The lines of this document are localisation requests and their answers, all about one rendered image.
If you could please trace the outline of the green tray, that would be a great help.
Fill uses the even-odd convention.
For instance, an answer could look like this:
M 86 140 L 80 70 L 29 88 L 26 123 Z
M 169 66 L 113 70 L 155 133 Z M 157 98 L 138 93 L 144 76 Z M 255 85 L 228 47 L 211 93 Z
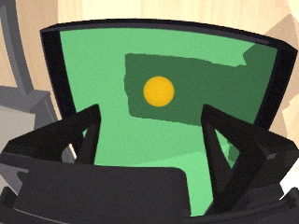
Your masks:
M 298 53 L 274 37 L 195 21 L 70 21 L 39 33 L 61 118 L 99 104 L 94 165 L 184 170 L 191 217 L 215 214 L 203 105 L 269 131 Z M 153 77 L 172 83 L 169 104 L 145 99 Z

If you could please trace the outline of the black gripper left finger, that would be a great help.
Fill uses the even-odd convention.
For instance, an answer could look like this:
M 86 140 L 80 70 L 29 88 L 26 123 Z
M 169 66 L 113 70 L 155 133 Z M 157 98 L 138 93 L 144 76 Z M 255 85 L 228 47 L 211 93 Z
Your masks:
M 63 151 L 87 129 L 74 163 L 94 165 L 101 120 L 99 104 L 91 105 L 70 117 L 9 140 L 3 151 L 63 162 Z

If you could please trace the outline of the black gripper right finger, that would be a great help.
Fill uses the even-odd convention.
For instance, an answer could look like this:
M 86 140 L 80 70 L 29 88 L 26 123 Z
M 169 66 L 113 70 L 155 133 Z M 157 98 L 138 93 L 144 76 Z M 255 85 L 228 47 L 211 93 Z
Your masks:
M 280 183 L 299 159 L 299 149 L 291 139 L 211 105 L 203 105 L 201 125 L 215 214 L 230 212 L 250 189 Z M 215 129 L 240 152 L 234 172 Z

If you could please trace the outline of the yellow marble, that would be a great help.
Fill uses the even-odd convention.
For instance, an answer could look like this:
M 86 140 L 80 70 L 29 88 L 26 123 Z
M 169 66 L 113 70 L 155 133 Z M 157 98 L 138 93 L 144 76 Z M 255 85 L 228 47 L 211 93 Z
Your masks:
M 149 104 L 164 106 L 173 99 L 174 87 L 165 77 L 153 77 L 145 84 L 144 96 Z

